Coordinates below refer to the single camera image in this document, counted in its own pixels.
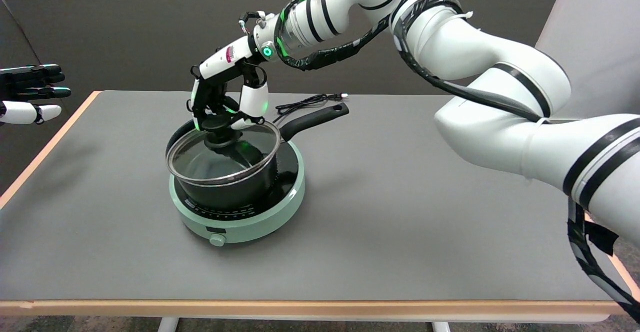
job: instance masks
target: label sticker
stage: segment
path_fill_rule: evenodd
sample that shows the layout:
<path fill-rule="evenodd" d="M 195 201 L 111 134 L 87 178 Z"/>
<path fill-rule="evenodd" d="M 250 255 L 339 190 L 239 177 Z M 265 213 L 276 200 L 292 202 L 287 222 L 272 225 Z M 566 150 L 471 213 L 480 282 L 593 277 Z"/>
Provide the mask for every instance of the label sticker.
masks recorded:
<path fill-rule="evenodd" d="M 234 47 L 233 45 L 226 48 L 226 62 L 231 63 L 231 60 L 234 58 Z"/>

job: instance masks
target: table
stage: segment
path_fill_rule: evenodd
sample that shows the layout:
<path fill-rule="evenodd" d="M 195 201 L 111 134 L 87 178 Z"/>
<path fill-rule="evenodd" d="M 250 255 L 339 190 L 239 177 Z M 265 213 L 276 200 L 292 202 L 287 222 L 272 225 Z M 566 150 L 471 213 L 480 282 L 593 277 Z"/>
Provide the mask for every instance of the table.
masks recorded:
<path fill-rule="evenodd" d="M 0 198 L 1 314 L 594 322 L 623 313 L 575 261 L 560 191 L 470 165 L 444 143 L 432 115 L 446 96 L 350 96 L 349 115 L 293 139 L 307 168 L 297 214 L 262 240 L 212 247 L 183 227 L 168 193 L 165 146 L 190 117 L 189 97 L 94 92 Z M 594 253 L 640 297 L 616 257 Z"/>

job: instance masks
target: pot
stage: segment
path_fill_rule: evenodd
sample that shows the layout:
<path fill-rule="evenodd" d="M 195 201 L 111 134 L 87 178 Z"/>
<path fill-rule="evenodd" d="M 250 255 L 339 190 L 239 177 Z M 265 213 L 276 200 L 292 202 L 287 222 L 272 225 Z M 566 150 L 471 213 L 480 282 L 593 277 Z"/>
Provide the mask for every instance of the pot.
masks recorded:
<path fill-rule="evenodd" d="M 346 104 L 322 108 L 278 128 L 274 123 L 252 125 L 224 147 L 208 144 L 209 132 L 190 120 L 171 136 L 166 164 L 184 192 L 197 204 L 234 211 L 265 196 L 278 177 L 277 152 L 297 133 L 349 114 Z"/>

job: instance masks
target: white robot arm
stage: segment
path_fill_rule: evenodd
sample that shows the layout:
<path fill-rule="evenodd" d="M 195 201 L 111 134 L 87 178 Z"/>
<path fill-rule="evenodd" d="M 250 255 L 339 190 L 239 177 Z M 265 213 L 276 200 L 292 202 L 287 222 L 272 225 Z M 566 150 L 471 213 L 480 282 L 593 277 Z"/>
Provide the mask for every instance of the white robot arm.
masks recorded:
<path fill-rule="evenodd" d="M 260 123 L 268 109 L 266 73 L 260 63 L 283 61 L 290 67 L 311 70 L 349 58 L 366 43 L 356 41 L 316 52 L 303 60 L 292 56 L 343 33 L 348 28 L 352 6 L 362 8 L 376 26 L 399 3 L 400 0 L 293 0 L 278 15 L 247 13 L 239 21 L 243 37 L 192 67 L 195 82 L 188 108 L 196 128 L 215 130 L 230 126 L 238 130 Z M 247 30 L 249 19 L 256 19 L 253 33 Z M 244 84 L 240 100 L 235 102 L 226 96 L 226 83 L 240 76 Z"/>
<path fill-rule="evenodd" d="M 440 134 L 469 163 L 562 191 L 580 267 L 640 323 L 640 304 L 606 277 L 588 245 L 613 254 L 619 234 L 640 247 L 640 115 L 550 123 L 571 94 L 560 65 L 532 47 L 473 28 L 470 16 L 457 0 L 409 0 L 391 22 L 407 65 L 457 96 L 435 115 Z M 478 74 L 467 87 L 445 81 Z M 614 232 L 585 220 L 585 210 Z"/>
<path fill-rule="evenodd" d="M 51 86 L 64 79 L 54 64 L 0 69 L 0 124 L 42 124 L 60 115 L 60 106 L 30 101 L 68 97 L 69 88 Z"/>

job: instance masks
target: dark gray wall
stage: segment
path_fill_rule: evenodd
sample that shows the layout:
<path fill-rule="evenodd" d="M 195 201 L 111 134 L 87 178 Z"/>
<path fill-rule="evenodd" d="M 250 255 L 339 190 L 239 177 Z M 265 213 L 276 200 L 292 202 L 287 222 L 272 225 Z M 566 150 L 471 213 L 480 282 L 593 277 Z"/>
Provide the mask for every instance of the dark gray wall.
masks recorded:
<path fill-rule="evenodd" d="M 62 66 L 66 85 L 73 92 L 64 101 L 70 112 L 93 90 L 190 90 L 189 67 L 241 35 L 237 20 L 242 13 L 277 12 L 288 1 L 7 0 L 43 62 Z M 475 12 L 474 26 L 534 45 L 555 0 L 460 1 L 466 10 Z M 0 62 L 3 66 L 33 63 L 1 9 Z M 362 35 L 368 28 L 354 10 L 351 29 L 339 42 Z M 330 43 L 336 45 L 338 40 Z M 439 93 L 409 71 L 385 35 L 355 58 L 323 70 L 300 72 L 272 64 L 267 71 L 273 93 Z M 23 170 L 64 119 L 39 127 L 0 127 L 0 189 Z"/>

